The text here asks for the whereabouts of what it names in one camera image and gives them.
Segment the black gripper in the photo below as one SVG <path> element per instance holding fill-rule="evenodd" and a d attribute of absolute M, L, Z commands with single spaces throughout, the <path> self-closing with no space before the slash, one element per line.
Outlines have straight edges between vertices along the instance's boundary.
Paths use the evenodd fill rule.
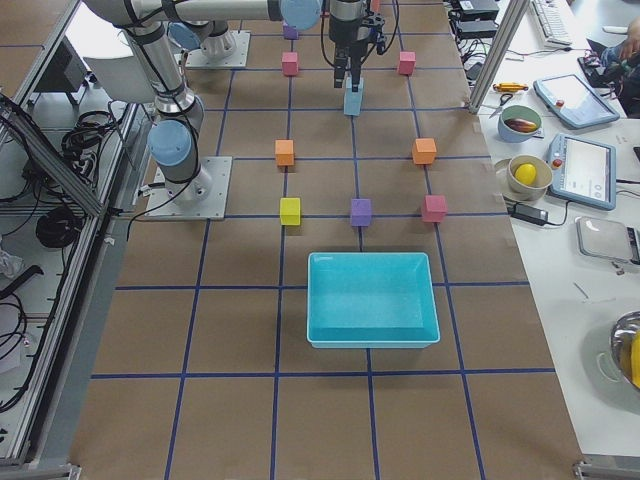
<path fill-rule="evenodd" d="M 370 7 L 329 7 L 329 39 L 334 44 L 333 86 L 342 88 L 349 73 L 350 91 L 360 91 L 360 71 L 373 51 L 386 52 L 385 19 Z"/>

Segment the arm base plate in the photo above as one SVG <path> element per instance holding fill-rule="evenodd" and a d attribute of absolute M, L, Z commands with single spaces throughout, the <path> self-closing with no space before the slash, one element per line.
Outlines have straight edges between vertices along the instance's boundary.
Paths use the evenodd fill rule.
<path fill-rule="evenodd" d="M 198 49 L 190 51 L 183 66 L 197 70 L 229 70 L 246 67 L 251 34 L 246 30 L 228 30 L 210 36 Z"/>
<path fill-rule="evenodd" d="M 207 156 L 200 158 L 200 172 L 182 191 L 182 186 L 167 183 L 160 167 L 154 181 L 164 186 L 148 196 L 145 215 L 157 220 L 223 220 L 228 198 L 233 158 Z"/>

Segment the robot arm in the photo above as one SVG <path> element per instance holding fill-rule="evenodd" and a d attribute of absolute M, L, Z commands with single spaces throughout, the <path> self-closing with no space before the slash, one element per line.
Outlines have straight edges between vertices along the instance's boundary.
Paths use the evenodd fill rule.
<path fill-rule="evenodd" d="M 318 1 L 88 1 L 98 17 L 121 30 L 154 91 L 159 122 L 147 137 L 147 146 L 164 176 L 167 199 L 157 207 L 202 213 L 212 202 L 224 214 L 231 167 L 229 157 L 202 159 L 199 130 L 204 118 L 201 99 L 189 88 L 171 50 L 165 25 L 179 23 L 206 39 L 219 21 L 284 20 L 302 30 L 321 15 Z"/>
<path fill-rule="evenodd" d="M 236 51 L 236 38 L 229 32 L 225 18 L 204 16 L 187 20 L 173 1 L 163 3 L 169 18 L 169 36 L 186 51 L 199 50 L 209 60 L 222 60 Z M 362 64 L 370 55 L 369 47 L 382 55 L 386 51 L 384 18 L 371 10 L 368 1 L 249 1 L 242 6 L 238 19 L 266 18 L 283 21 L 301 31 L 313 27 L 321 15 L 329 14 L 329 39 L 334 43 L 334 86 L 341 88 L 346 79 L 353 93 L 361 91 Z"/>

